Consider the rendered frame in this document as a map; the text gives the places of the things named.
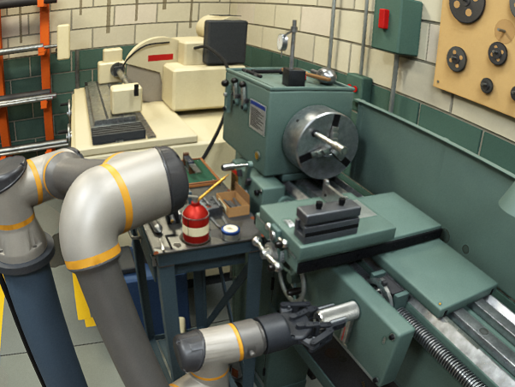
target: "red button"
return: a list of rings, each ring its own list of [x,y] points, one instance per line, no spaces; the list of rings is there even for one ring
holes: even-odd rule
[[[389,9],[379,9],[379,23],[378,27],[383,30],[388,30],[388,24],[390,22],[390,10]]]

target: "red label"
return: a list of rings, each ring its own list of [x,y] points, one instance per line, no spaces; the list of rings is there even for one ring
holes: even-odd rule
[[[174,54],[163,54],[163,55],[149,55],[149,62],[159,62],[159,61],[171,61],[174,59]]]
[[[379,23],[377,26],[382,28],[383,30],[388,30],[388,25],[390,24],[390,10],[389,9],[379,9]]]

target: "black cable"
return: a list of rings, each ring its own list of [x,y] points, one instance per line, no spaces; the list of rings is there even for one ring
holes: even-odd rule
[[[222,119],[220,120],[220,124],[218,125],[218,129],[216,130],[215,135],[211,139],[210,144],[207,146],[204,154],[202,155],[202,158],[204,160],[205,160],[205,158],[207,158],[207,155],[210,154],[210,151],[211,151],[211,148],[213,147],[213,145],[215,145],[215,141],[218,138],[218,135],[220,134],[220,131],[222,130],[222,126],[223,126],[223,116],[222,116]]]
[[[11,299],[9,290],[7,289],[7,283],[5,283],[5,279],[3,279],[2,274],[0,274],[0,287],[2,287],[3,295],[5,295],[5,300],[7,300],[7,305],[9,305],[9,309],[11,310],[11,313],[13,315],[13,320],[15,321],[16,328],[18,329],[18,332],[20,332],[20,337],[21,337],[21,340],[23,341],[23,346],[25,347],[25,350],[27,351],[28,358],[30,359],[31,363],[33,364],[36,375],[38,375],[39,382],[41,383],[41,385],[43,387],[46,387],[46,384],[44,383],[44,380],[43,380],[43,376],[41,376],[41,372],[39,371],[38,365],[36,364],[36,360],[34,359],[33,352],[31,351],[30,347],[28,346],[27,338],[25,337],[25,333],[23,333],[23,329],[21,328],[20,320],[18,319],[18,315],[16,314],[15,305],[13,304],[13,300]]]
[[[150,47],[151,45],[167,45],[169,42],[156,42],[156,43],[149,43],[148,45],[142,45],[139,47],[135,52],[133,52],[131,55],[125,58],[125,62],[123,63],[123,66],[125,67],[125,64],[127,61],[138,51],[143,50],[145,47]]]
[[[222,63],[225,66],[225,68],[229,67],[229,65],[227,64],[227,61],[225,60],[225,58],[220,54],[220,52],[218,52],[214,48],[209,47],[208,45],[198,45],[197,47],[193,47],[194,50],[199,50],[201,48],[202,49],[206,49],[207,51],[211,51],[213,54],[215,54],[218,57],[218,59],[220,59],[222,61]]]

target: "green lathe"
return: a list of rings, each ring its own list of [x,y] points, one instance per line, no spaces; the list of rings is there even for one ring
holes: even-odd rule
[[[354,123],[353,92],[227,70],[237,158],[222,168],[262,234],[261,313],[285,299],[360,310],[316,353],[258,358],[257,384],[515,386],[515,219],[498,204],[515,176],[361,100]]]

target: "yellow pencil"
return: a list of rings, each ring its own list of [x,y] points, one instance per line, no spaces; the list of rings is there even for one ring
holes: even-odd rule
[[[198,197],[197,201],[202,200],[202,198],[203,198],[205,195],[207,195],[209,192],[211,192],[213,189],[215,189],[215,187],[216,187],[217,185],[219,185],[221,182],[223,182],[227,176],[229,176],[229,173],[227,173],[227,174],[226,174],[222,179],[220,179],[218,182],[216,182],[215,184],[213,184],[213,187],[211,187],[210,189],[208,189],[207,191],[205,191],[204,193],[202,193],[202,194]]]

